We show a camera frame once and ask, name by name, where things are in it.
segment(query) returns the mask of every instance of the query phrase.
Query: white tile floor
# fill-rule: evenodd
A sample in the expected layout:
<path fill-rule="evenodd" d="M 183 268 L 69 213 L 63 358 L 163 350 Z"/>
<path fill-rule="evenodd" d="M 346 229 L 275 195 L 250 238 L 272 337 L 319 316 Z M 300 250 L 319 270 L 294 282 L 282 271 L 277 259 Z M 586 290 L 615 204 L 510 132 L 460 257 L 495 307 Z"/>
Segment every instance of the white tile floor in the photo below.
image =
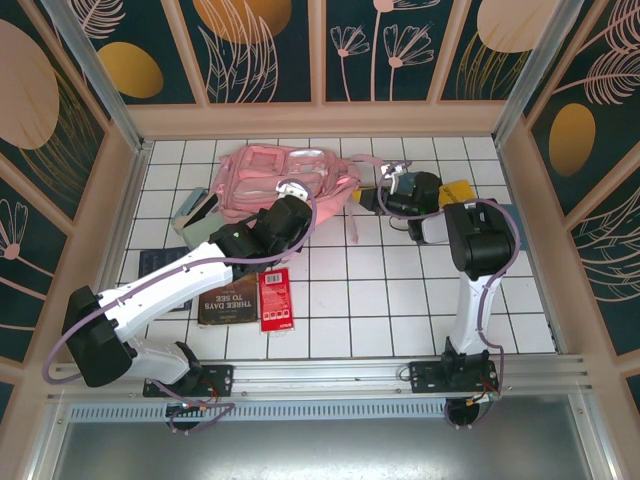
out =
<path fill-rule="evenodd" d="M 489 137 L 262 139 L 297 147 L 323 147 L 342 157 L 374 154 L 408 159 L 412 171 L 432 171 L 445 182 L 467 179 L 485 198 L 512 203 Z M 195 187 L 208 187 L 220 157 L 247 140 L 156 142 L 119 283 L 137 278 L 141 249 L 184 245 L 169 225 L 171 214 Z M 376 174 L 359 164 L 363 185 Z M 201 359 L 388 357 L 439 354 L 455 320 L 458 272 L 446 245 L 417 247 L 386 217 L 353 208 L 354 243 L 345 217 L 314 232 L 309 245 L 290 257 L 296 327 L 265 335 L 258 324 L 199 327 L 197 299 L 190 312 L 164 314 L 147 338 L 184 341 Z M 503 279 L 488 337 L 507 353 L 555 352 L 527 252 Z"/>

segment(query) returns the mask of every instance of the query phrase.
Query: pink backpack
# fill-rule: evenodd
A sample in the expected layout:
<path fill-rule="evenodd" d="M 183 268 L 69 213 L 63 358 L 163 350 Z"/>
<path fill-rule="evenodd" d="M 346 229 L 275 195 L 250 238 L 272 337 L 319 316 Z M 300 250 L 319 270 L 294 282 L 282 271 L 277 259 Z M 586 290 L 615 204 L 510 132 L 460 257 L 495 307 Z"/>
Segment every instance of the pink backpack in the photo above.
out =
<path fill-rule="evenodd" d="M 248 145 L 222 157 L 211 185 L 218 195 L 218 211 L 235 223 L 269 208 L 278 198 L 276 185 L 286 178 L 304 182 L 316 196 L 316 225 L 340 213 L 360 183 L 350 160 L 320 148 Z"/>

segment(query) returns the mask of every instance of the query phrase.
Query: book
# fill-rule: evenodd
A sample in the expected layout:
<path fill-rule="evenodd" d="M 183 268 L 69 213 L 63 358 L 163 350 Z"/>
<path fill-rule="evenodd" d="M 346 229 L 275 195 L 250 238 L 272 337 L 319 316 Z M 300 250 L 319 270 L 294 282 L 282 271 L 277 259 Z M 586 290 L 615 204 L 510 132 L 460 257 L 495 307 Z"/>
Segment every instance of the book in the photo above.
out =
<path fill-rule="evenodd" d="M 153 273 L 162 267 L 166 267 L 170 263 L 184 257 L 187 253 L 189 253 L 189 249 L 187 247 L 142 250 L 140 252 L 140 261 L 138 263 L 138 278 L 146 277 L 150 273 Z M 187 300 L 182 305 L 171 311 L 183 312 L 185 310 L 191 310 L 191 303 L 191 300 Z"/>
<path fill-rule="evenodd" d="M 199 325 L 229 325 L 258 321 L 258 277 L 246 275 L 200 295 Z"/>

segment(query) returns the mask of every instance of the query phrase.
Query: robotic arm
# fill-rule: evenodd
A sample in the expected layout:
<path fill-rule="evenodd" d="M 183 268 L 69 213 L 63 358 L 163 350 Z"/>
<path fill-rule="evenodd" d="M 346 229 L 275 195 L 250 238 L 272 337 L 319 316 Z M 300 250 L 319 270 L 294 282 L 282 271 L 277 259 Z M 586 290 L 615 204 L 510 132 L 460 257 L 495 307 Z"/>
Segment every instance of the robotic arm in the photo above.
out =
<path fill-rule="evenodd" d="M 311 228 L 314 215 L 306 199 L 305 190 L 289 184 L 269 210 L 261 209 L 243 223 L 224 225 L 209 241 L 147 277 L 97 295 L 89 287 L 71 294 L 63 333 L 92 312 L 116 305 L 67 340 L 87 386 L 100 387 L 121 377 L 153 378 L 179 395 L 188 395 L 202 376 L 189 347 L 182 342 L 167 345 L 140 339 L 136 333 L 196 295 L 275 265 L 279 260 L 261 259 L 286 252 Z M 225 258 L 247 261 L 231 265 Z M 131 298 L 120 300 L 127 295 Z"/>

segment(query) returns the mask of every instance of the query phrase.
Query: red card package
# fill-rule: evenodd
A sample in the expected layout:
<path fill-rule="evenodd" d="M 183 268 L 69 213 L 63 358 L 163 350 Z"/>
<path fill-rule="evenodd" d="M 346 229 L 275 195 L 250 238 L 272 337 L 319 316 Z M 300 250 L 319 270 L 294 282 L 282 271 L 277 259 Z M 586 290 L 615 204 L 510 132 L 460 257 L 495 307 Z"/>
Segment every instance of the red card package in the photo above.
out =
<path fill-rule="evenodd" d="M 286 268 L 264 272 L 260 284 L 260 328 L 263 332 L 280 332 L 293 328 L 291 286 Z"/>

